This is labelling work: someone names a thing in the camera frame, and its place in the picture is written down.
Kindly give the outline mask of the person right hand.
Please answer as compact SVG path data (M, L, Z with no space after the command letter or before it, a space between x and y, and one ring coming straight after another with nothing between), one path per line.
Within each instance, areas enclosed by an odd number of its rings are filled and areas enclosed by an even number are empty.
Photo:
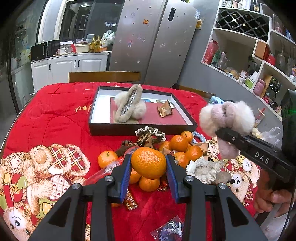
M274 204L281 204L275 217L279 217L288 212L292 194L288 190L273 191L269 189L269 174L263 169L257 180L257 192L254 200L254 208L258 213L270 212Z

